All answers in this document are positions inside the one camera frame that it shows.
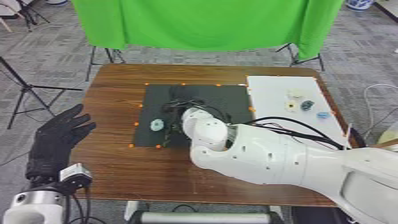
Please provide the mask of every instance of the robotic hand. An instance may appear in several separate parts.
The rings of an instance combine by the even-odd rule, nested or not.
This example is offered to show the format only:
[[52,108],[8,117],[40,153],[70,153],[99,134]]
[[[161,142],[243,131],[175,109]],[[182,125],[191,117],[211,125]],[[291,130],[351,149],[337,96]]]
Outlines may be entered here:
[[81,125],[90,120],[88,114],[76,117],[81,110],[83,105],[77,104],[36,129],[26,164],[26,179],[33,182],[35,179],[58,181],[58,172],[68,163],[70,149],[95,128],[93,122]]
[[70,149],[95,128],[93,122],[84,124],[90,116],[76,117],[81,110],[79,104],[52,117],[35,132],[24,174],[29,188],[13,196],[3,224],[60,224],[61,204],[76,189],[90,184],[90,174],[81,165],[65,168]]
[[314,190],[360,224],[398,223],[395,152],[312,148],[269,129],[227,125],[198,108],[184,111],[182,131],[191,139],[189,159],[202,169],[253,184]]

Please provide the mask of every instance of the floor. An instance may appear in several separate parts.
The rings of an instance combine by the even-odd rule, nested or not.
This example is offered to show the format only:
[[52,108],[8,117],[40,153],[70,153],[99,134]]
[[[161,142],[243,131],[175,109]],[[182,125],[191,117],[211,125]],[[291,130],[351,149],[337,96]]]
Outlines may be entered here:
[[[90,82],[83,82],[90,47],[77,24],[72,6],[47,6],[42,2],[35,8],[51,23],[40,21],[40,25],[28,33],[20,20],[6,20],[13,33],[6,33],[0,27],[0,55],[4,57],[13,69],[28,82],[40,85],[77,87],[86,90]],[[367,129],[367,112],[362,98],[362,90],[370,84],[398,85],[398,26],[378,9],[370,8],[356,13],[344,8],[338,12],[331,32],[324,40],[321,50],[326,72],[321,78],[342,112],[344,120],[353,124],[358,132]],[[289,56],[285,52],[275,53],[275,49],[257,49],[232,53],[196,53],[170,49],[154,49],[131,46],[122,52],[127,63],[147,64],[205,64],[239,66],[287,66]],[[97,62],[106,63],[102,52],[97,54]],[[301,65],[317,69],[317,63]],[[17,98],[19,88],[4,75],[0,74],[0,163],[24,153],[31,145],[33,131],[49,118],[44,112],[19,115],[12,130],[4,130],[10,111]],[[38,92],[44,99],[52,96],[51,91]],[[398,107],[395,92],[392,89],[370,91],[370,106],[374,120]],[[52,106],[52,111],[63,111],[81,102],[83,93],[67,92]],[[24,100],[24,108],[33,108],[35,103]],[[367,142],[378,139],[381,131],[398,119],[394,113],[372,130]],[[0,167],[0,214],[3,213],[12,195],[22,188],[26,156]],[[120,223],[123,202],[95,201],[93,214],[107,223]],[[166,210],[173,205],[154,204],[154,210]],[[266,208],[221,207],[227,211],[262,211]]]

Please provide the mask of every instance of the black wire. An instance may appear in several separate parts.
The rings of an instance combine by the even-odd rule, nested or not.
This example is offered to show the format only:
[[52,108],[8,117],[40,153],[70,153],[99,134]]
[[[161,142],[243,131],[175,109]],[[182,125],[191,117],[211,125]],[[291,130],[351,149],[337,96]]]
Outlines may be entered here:
[[395,112],[398,108],[394,108],[394,110],[386,113],[385,117],[381,118],[381,120],[372,124],[372,126],[369,127],[369,129],[362,132],[362,135],[367,133],[367,131],[376,127],[376,125],[385,121],[385,119],[388,118],[388,115]]
[[331,141],[331,139],[326,139],[326,138],[322,138],[322,137],[319,137],[319,136],[315,136],[315,135],[306,135],[306,134],[303,134],[303,133],[299,133],[299,132],[296,132],[296,131],[291,131],[291,130],[287,130],[287,129],[264,127],[264,126],[260,126],[260,125],[255,125],[255,127],[259,127],[259,128],[266,128],[266,129],[267,129],[269,131],[273,131],[276,134],[289,135],[289,136],[292,136],[292,137],[308,139],[308,140],[312,140],[312,141],[315,141],[315,142],[322,142],[322,143],[330,144],[338,150],[344,149],[344,146],[342,146],[335,141]]
[[189,205],[177,205],[177,207],[171,209],[171,212],[175,212],[175,210],[180,208],[180,207],[186,207],[191,209],[193,212],[196,212],[196,210],[193,209],[193,207]]
[[63,224],[68,224],[70,218],[70,196],[65,196],[65,214],[63,214]]
[[[72,224],[77,220],[81,220],[81,219],[84,219],[84,217],[81,218],[74,218],[72,220],[70,220],[70,222],[68,222],[68,224]],[[93,219],[100,224],[106,224],[106,222],[99,219],[99,218],[95,218],[95,217],[88,217],[88,219]]]
[[106,222],[95,218],[93,216],[86,216],[86,214],[90,213],[90,191],[84,191],[84,197],[88,199],[86,201],[86,211],[88,213],[83,215],[83,206],[81,206],[81,203],[77,201],[77,198],[76,198],[76,195],[72,194],[72,200],[76,202],[76,206],[77,206],[77,213],[79,213],[79,217],[74,218],[70,221],[68,221],[68,224],[74,223],[77,220],[79,220],[79,224],[83,224],[84,222],[88,222],[88,220],[95,220],[100,224],[106,224]]
[[0,164],[0,167],[4,166],[17,158],[20,158],[24,155],[28,154],[28,152],[24,152],[20,155],[17,155],[6,162],[3,162]]
[[243,124],[251,124],[255,123],[257,121],[262,121],[262,120],[283,120],[283,121],[289,121],[296,124],[299,124],[306,129],[310,129],[322,138],[330,139],[328,136],[321,133],[321,131],[310,127],[305,123],[301,123],[299,121],[296,121],[294,119],[291,118],[285,118],[285,117],[260,117],[259,119],[251,120],[251,121],[246,121]]
[[84,193],[84,201],[86,201],[83,224],[88,224],[88,219],[90,219],[90,188],[88,187],[83,188],[83,193]]
[[77,206],[77,213],[79,213],[79,219],[81,219],[81,221],[83,221],[83,207],[81,207],[81,203],[79,203],[79,201],[77,201],[77,198],[76,198],[76,195],[72,194],[70,195],[72,196],[72,200],[74,200],[74,203],[76,203],[76,206]]

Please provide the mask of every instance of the tripod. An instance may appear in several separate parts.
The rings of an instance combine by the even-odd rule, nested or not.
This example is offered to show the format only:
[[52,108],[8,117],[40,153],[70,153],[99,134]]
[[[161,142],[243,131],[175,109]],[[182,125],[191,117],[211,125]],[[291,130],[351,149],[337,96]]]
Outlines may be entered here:
[[319,68],[321,68],[321,71],[324,71],[324,64],[322,64],[322,59],[321,59],[321,56],[317,54],[317,56],[303,61],[298,60],[298,54],[292,55],[292,50],[291,50],[291,43],[285,44],[282,46],[282,48],[278,48],[278,50],[275,52],[280,52],[283,49],[287,48],[287,51],[289,51],[289,57],[291,57],[291,63],[289,63],[289,67],[292,67],[292,65],[299,65],[303,64],[306,61],[312,61],[312,60],[317,60],[319,61]]
[[22,0],[15,0],[19,7],[20,7],[20,14],[24,17],[24,23],[26,23],[26,27],[28,27],[28,32],[31,32],[29,29],[29,24],[36,26],[36,21],[33,19],[33,16],[29,14],[29,11],[33,12],[35,17],[40,17],[40,19],[45,21],[45,23],[49,23],[45,17],[38,14],[38,12],[33,10],[31,6],[22,2]]
[[[15,79],[15,84],[20,86],[20,93],[19,93],[19,98],[17,98],[17,102],[15,102],[15,108],[13,108],[13,112],[12,112],[12,116],[10,116],[10,120],[8,120],[8,126],[6,126],[6,129],[10,129],[12,127],[12,123],[13,123],[13,119],[15,119],[15,115],[20,114],[20,113],[28,113],[31,111],[40,111],[40,110],[45,110],[47,113],[51,114],[51,116],[54,116],[51,110],[49,110],[49,107],[61,95],[61,93],[65,92],[65,90],[70,90],[70,91],[83,91],[81,89],[74,89],[74,88],[63,88],[63,87],[52,87],[52,86],[35,86],[35,85],[29,85],[24,80],[20,79],[20,76],[17,75],[8,63],[4,62],[3,58],[0,57],[0,64],[3,65],[4,69],[8,70],[8,73]],[[35,89],[54,89],[54,90],[60,90],[51,102],[45,104],[36,93],[33,92],[33,88]],[[19,111],[19,107],[20,107],[20,100],[22,100],[22,96],[24,94],[29,93],[31,97],[35,98],[38,104],[40,104],[40,108],[35,108],[31,110],[24,110],[24,111]]]

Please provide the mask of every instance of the table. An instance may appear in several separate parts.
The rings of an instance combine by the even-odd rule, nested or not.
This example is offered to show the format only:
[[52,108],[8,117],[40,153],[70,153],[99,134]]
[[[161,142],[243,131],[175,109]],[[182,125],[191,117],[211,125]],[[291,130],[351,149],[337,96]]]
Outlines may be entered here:
[[129,148],[145,83],[241,84],[251,74],[315,77],[346,128],[319,75],[306,68],[104,65],[83,99],[97,129],[70,157],[92,171],[93,199],[333,206],[333,202],[299,187],[253,185],[198,169],[189,162],[187,149]]

